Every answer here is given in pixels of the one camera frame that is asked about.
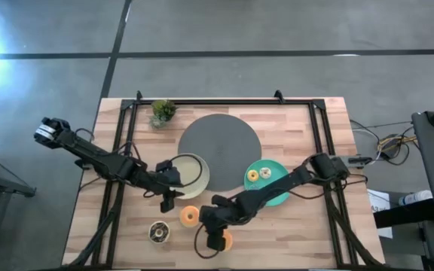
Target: wooden table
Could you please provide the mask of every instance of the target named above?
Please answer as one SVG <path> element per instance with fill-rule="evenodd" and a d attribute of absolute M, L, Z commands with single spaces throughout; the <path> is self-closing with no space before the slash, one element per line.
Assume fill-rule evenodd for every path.
<path fill-rule="evenodd" d="M 103 99 L 96 119 L 94 143 L 108 151 L 112 149 L 120 103 L 121 99 Z M 325 103 L 336 154 L 356 154 L 344 98 L 325 98 Z M 230 114 L 246 121 L 261 141 L 262 157 L 277 160 L 289 170 L 315 153 L 307 106 L 183 105 L 168 125 L 159 130 L 152 130 L 148 125 L 148 119 L 152 115 L 150 107 L 139 106 L 133 138 L 149 169 L 154 169 L 157 162 L 177 155 L 179 139 L 185 128 L 197 118 L 208 114 Z M 323 135 L 320 122 L 319 128 L 320 134 Z M 85 172 L 82 184 L 95 177 L 94 172 Z M 104 186 L 104 181 L 98 181 L 79 193 L 63 263 L 69 263 L 76 258 L 94 234 Z M 242 189 L 239 187 L 220 194 L 231 196 Z M 322 188 L 309 184 L 297 187 L 294 191 L 312 196 L 321 193 Z M 161 214 L 161 197 L 144 199 L 143 192 L 131 187 L 125 189 L 114 268 L 297 269 L 336 266 L 326 206 L 322 197 L 304 200 L 291 196 L 281 206 L 262 209 L 247 225 L 229 227 L 234 237 L 234 245 L 230 251 L 221 253 L 213 259 L 203 260 L 195 254 L 193 248 L 197 228 L 184 228 L 178 217 L 180 210 L 187 205 L 209 205 L 214 193 L 204 191 L 194 199 L 178 199 L 172 211 Z M 384 262 L 365 184 L 350 185 L 344 194 L 354 232 L 373 256 Z M 147 237 L 150 225 L 159 220 L 166 221 L 171 228 L 170 240 L 163 245 L 155 245 Z M 100 257 L 103 260 L 108 235 L 109 231 L 103 242 Z M 205 246 L 205 240 L 206 234 L 202 231 L 198 238 L 199 250 L 202 254 L 211 254 L 212 251 Z M 349 263 L 342 232 L 340 240 L 345 263 Z"/>

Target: green plate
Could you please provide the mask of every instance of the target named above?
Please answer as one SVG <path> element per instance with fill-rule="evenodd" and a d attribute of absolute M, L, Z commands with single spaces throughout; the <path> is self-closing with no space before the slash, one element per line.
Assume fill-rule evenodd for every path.
<path fill-rule="evenodd" d="M 270 169 L 270 178 L 264 179 L 261 176 L 259 176 L 259 179 L 257 181 L 254 182 L 249 181 L 249 179 L 247 178 L 247 172 L 249 172 L 249 170 L 254 169 L 258 173 L 259 170 L 261 170 L 261 168 L 263 167 L 267 167 Z M 246 174 L 244 175 L 244 188 L 246 190 L 260 189 L 288 174 L 289 173 L 287 172 L 287 169 L 277 161 L 269 160 L 269 159 L 255 161 L 246 170 Z M 279 204 L 283 203 L 288 197 L 289 197 L 289 193 L 283 193 L 267 201 L 266 206 L 278 206 Z"/>

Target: gray floor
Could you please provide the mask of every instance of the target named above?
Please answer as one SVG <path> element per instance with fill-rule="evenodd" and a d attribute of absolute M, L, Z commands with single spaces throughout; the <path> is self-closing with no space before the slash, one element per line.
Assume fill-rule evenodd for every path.
<path fill-rule="evenodd" d="M 123 0 L 0 0 L 0 53 L 110 52 Z M 434 0 L 134 0 L 121 51 L 434 49 Z M 38 188 L 14 196 L 0 233 L 0 270 L 58 266 L 81 170 L 32 139 L 44 117 L 91 129 L 107 59 L 0 60 L 0 161 Z M 120 59 L 110 97 L 344 96 L 373 125 L 434 110 L 434 55 Z M 407 125 L 377 129 L 379 136 Z M 374 139 L 355 134 L 359 152 Z M 375 163 L 376 190 L 427 188 L 420 154 Z M 394 266 L 409 257 L 387 253 Z"/>

